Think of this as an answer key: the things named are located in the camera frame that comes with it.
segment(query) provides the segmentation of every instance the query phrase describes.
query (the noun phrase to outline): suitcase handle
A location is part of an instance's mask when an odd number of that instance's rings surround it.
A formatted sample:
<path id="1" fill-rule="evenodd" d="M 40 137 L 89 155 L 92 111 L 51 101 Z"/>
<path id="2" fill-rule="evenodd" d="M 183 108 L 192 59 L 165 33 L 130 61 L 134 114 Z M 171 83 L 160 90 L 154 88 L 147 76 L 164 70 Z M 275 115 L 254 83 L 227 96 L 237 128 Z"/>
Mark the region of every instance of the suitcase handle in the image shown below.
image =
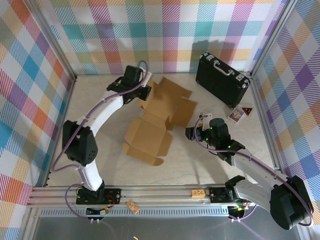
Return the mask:
<path id="1" fill-rule="evenodd" d="M 224 75 L 226 75 L 226 76 L 230 76 L 231 74 L 232 74 L 232 75 L 235 75 L 235 72 L 234 72 L 233 70 L 230 69 L 229 72 L 226 73 L 226 72 L 223 71 L 221 68 L 217 67 L 217 65 L 220 65 L 220 62 L 219 62 L 218 60 L 214 60 L 213 67 L 214 67 L 215 69 L 217 69 L 220 73 L 222 73 L 222 74 L 224 74 Z"/>

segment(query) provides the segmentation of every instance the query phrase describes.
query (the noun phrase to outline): marble floor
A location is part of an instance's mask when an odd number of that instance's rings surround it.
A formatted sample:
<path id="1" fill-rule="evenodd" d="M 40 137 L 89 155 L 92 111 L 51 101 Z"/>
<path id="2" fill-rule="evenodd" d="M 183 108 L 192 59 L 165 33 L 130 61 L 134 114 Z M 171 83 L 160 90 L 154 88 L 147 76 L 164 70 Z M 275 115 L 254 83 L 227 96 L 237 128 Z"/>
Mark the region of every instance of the marble floor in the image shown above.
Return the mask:
<path id="1" fill-rule="evenodd" d="M 269 166 L 272 160 L 265 136 L 254 108 L 250 116 L 243 116 L 234 124 L 227 120 L 231 109 L 195 82 L 196 75 L 189 73 L 154 74 L 152 79 L 159 82 L 162 76 L 167 77 L 182 87 L 192 90 L 191 100 L 198 102 L 189 122 L 193 126 L 201 112 L 210 111 L 215 118 L 223 118 L 228 124 L 231 137 L 243 145 L 257 158 Z M 106 87 L 117 78 L 116 75 L 79 76 L 74 87 L 66 120 L 76 121 L 85 114 L 104 94 Z M 240 105 L 254 106 L 252 90 L 248 89 Z M 143 110 L 136 100 L 115 112 L 100 128 L 96 136 L 98 155 L 96 164 L 106 185 L 148 185 L 148 184 L 224 184 L 228 179 L 246 174 L 228 165 L 217 156 L 202 149 L 194 141 L 185 137 L 184 129 L 176 127 L 172 131 L 173 141 L 164 163 L 151 166 L 126 155 L 122 150 L 124 135 L 132 121 L 139 118 Z M 58 143 L 55 156 L 61 151 Z M 70 164 L 64 155 L 58 167 Z M 69 186 L 81 181 L 78 172 L 66 169 L 52 173 L 49 186 Z"/>

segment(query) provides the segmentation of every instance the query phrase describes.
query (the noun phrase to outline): red triangle sign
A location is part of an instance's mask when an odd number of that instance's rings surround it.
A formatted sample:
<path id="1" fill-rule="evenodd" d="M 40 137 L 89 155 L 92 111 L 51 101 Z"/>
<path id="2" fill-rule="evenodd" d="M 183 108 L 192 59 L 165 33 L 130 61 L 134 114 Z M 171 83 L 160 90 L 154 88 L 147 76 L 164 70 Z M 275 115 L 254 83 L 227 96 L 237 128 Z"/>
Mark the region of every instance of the red triangle sign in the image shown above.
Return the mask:
<path id="1" fill-rule="evenodd" d="M 244 113 L 249 116 L 249 114 L 252 111 L 252 107 L 243 107 L 242 110 L 244 111 Z"/>

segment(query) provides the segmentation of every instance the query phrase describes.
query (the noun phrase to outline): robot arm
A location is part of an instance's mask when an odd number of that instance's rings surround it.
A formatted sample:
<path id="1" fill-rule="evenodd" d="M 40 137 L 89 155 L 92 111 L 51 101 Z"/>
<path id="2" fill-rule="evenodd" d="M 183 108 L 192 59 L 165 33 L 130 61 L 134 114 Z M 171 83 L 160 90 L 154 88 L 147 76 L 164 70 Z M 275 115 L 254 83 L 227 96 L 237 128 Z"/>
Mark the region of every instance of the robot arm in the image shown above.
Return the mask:
<path id="1" fill-rule="evenodd" d="M 127 66 L 124 76 L 118 78 L 107 87 L 107 91 L 99 100 L 99 103 L 102 104 L 96 105 L 98 107 L 91 114 L 90 118 L 87 119 L 87 122 L 85 122 L 76 138 L 65 151 L 70 160 L 76 161 L 80 164 L 80 168 L 82 169 L 85 178 L 83 188 L 87 194 L 93 198 L 93 202 L 96 201 L 99 203 L 103 200 L 103 191 L 105 187 L 96 165 L 98 147 L 95 141 L 95 136 L 108 118 L 124 104 L 137 97 L 144 101 L 147 99 L 151 90 L 151 87 L 147 86 L 147 82 L 151 75 L 152 74 L 150 72 L 146 72 L 142 68 Z M 137 86 L 143 78 L 143 84 L 135 91 L 123 95 L 116 95 L 117 93 L 122 93 Z M 108 101 L 104 101 L 110 96 L 114 97 Z M 67 144 L 75 129 L 84 121 L 84 119 L 86 119 L 90 112 L 86 113 L 75 122 L 67 120 L 64 123 L 62 147 Z"/>
<path id="2" fill-rule="evenodd" d="M 253 156 L 245 146 L 231 139 L 228 126 L 223 119 L 212 118 L 210 113 L 204 114 L 201 118 L 202 126 L 196 129 L 186 128 L 187 138 L 215 147 L 214 151 L 220 159 L 242 170 L 257 182 L 252 183 L 243 176 L 236 176 L 225 183 L 225 191 L 217 193 L 218 195 L 223 195 L 231 202 L 245 199 L 256 203 L 269 211 L 275 222 L 286 230 L 309 216 L 301 200 L 289 188 L 296 191 L 306 203 L 308 210 L 313 212 L 308 192 L 299 177 L 288 177 Z"/>

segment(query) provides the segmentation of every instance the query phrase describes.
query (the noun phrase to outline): cardboard box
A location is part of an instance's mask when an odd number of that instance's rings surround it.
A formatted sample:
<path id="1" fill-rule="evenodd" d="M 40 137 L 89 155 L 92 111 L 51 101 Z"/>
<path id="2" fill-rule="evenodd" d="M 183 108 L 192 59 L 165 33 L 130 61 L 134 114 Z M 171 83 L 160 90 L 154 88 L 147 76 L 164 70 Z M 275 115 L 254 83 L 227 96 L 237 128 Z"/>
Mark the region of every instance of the cardboard box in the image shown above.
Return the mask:
<path id="1" fill-rule="evenodd" d="M 141 119 L 134 118 L 124 139 L 124 152 L 153 166 L 164 163 L 160 157 L 168 154 L 172 135 L 168 132 L 181 126 L 181 134 L 191 119 L 197 103 L 189 100 L 192 91 L 163 77 L 159 84 L 149 81 L 152 87 L 146 101 L 139 100 L 144 109 Z"/>

